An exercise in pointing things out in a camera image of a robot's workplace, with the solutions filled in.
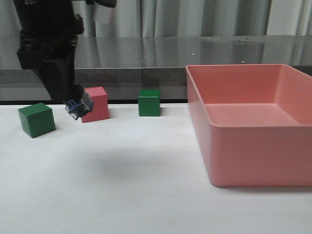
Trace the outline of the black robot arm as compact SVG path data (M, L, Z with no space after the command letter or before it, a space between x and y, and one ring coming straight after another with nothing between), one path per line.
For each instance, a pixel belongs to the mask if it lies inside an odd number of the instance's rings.
M74 59L83 18L71 0L16 0L21 24L17 56L32 70L52 100L80 103L84 89L75 83Z

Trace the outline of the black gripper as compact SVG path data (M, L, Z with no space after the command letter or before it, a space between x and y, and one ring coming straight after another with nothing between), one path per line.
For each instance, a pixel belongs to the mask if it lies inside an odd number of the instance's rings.
M74 54L45 58L51 49L84 31L81 15L23 14L17 51L22 69L33 69L51 100L80 102L84 89L75 84Z

